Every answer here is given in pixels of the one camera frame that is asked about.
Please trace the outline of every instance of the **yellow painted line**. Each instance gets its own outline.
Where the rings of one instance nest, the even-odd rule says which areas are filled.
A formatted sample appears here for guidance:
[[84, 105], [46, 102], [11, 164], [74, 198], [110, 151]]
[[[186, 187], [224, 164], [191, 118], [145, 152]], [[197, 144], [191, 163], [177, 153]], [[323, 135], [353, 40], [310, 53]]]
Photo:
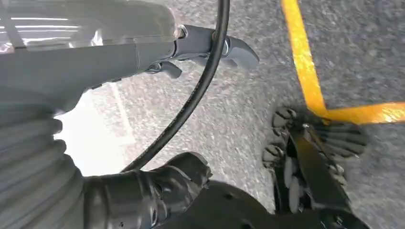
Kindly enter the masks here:
[[294, 64], [305, 102], [308, 109], [322, 116], [326, 113], [326, 107], [298, 2], [296, 0], [282, 0], [282, 7], [287, 20]]
[[405, 122], [405, 103], [333, 109], [327, 111], [326, 118], [356, 124]]
[[405, 102], [327, 110], [297, 0], [282, 0], [294, 64], [310, 111], [330, 120], [356, 124], [405, 122]]

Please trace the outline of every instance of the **black power cord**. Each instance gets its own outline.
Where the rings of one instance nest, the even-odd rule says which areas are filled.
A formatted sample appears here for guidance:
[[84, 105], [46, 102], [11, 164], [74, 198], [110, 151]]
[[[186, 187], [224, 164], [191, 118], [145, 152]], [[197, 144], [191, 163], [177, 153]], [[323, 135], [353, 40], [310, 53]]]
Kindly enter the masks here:
[[213, 36], [213, 46], [204, 71], [189, 99], [184, 104], [172, 122], [163, 130], [159, 137], [139, 155], [131, 164], [125, 167], [122, 172], [144, 167], [158, 152], [176, 135], [183, 124], [193, 113], [198, 103], [203, 98], [205, 91], [210, 85], [219, 60], [222, 56], [226, 32], [228, 31], [230, 0], [218, 0], [217, 23]]

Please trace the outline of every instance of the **asphalt road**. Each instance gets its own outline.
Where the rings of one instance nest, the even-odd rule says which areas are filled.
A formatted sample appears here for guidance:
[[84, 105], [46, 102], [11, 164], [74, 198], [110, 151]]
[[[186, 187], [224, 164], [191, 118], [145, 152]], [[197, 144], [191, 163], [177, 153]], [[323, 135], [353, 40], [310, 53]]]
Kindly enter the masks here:
[[[213, 27], [214, 0], [157, 0], [184, 24]], [[405, 1], [302, 0], [301, 11], [328, 108], [404, 101]], [[274, 139], [271, 114], [303, 106], [288, 29], [279, 1], [233, 0], [229, 34], [261, 59], [247, 72], [220, 66], [206, 96], [183, 129], [146, 169], [183, 151], [203, 154], [214, 177], [236, 185], [274, 209], [270, 174], [260, 154]], [[137, 75], [84, 95], [61, 117], [68, 153], [84, 175], [118, 172], [165, 128], [193, 90], [202, 67], [183, 75]], [[354, 212], [372, 228], [405, 228], [405, 124], [366, 125], [370, 144], [349, 161]]]

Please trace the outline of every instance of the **clear plastic cover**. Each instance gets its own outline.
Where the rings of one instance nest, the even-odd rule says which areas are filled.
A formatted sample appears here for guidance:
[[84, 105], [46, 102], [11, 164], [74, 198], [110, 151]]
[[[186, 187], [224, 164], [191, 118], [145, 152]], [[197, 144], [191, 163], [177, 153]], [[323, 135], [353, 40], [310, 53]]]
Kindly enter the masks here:
[[169, 8], [139, 0], [10, 0], [0, 14], [0, 53], [178, 38]]

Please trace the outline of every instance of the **gray plastic handle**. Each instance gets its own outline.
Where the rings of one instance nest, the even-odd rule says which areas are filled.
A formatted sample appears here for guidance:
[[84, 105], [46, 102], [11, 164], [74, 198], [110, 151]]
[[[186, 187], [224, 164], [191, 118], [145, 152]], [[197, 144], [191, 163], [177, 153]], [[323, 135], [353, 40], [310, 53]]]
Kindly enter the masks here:
[[222, 58], [224, 63], [234, 67], [234, 64], [244, 69], [254, 69], [259, 65], [260, 59], [255, 51], [243, 40], [228, 37], [228, 51]]

